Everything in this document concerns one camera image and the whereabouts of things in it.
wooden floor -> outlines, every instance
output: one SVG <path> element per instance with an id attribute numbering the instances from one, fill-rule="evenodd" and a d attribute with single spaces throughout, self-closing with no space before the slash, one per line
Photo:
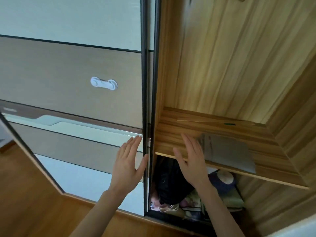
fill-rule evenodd
<path id="1" fill-rule="evenodd" d="M 60 195 L 14 145 L 0 154 L 0 236 L 69 236 L 92 208 Z M 117 212 L 103 236 L 190 236 Z"/>

wooden shelf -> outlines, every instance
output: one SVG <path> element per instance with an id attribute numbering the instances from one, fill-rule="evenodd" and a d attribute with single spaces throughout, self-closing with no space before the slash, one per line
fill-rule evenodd
<path id="1" fill-rule="evenodd" d="M 224 124 L 235 122 L 235 126 Z M 155 131 L 155 153 L 175 158 L 172 148 L 177 147 L 184 159 L 187 159 L 180 134 L 199 137 L 203 132 L 245 142 L 256 164 L 256 174 L 210 161 L 206 161 L 207 166 L 302 189 L 309 188 L 264 124 L 242 123 L 234 119 L 164 107 Z"/>

right hand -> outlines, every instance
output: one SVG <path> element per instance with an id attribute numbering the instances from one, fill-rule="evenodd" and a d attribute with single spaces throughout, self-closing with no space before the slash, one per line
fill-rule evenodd
<path id="1" fill-rule="evenodd" d="M 199 142 L 189 135 L 181 134 L 188 152 L 187 163 L 183 160 L 180 151 L 173 148 L 174 155 L 179 163 L 184 178 L 195 189 L 203 189 L 210 185 L 202 147 Z"/>

left hand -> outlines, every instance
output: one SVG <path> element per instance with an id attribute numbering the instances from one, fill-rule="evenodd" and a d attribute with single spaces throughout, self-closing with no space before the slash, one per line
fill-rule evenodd
<path id="1" fill-rule="evenodd" d="M 138 169 L 135 169 L 135 157 L 137 148 L 142 141 L 140 136 L 131 138 L 124 143 L 116 154 L 109 191 L 118 198 L 125 198 L 143 177 L 147 167 L 148 154 L 144 155 Z"/>

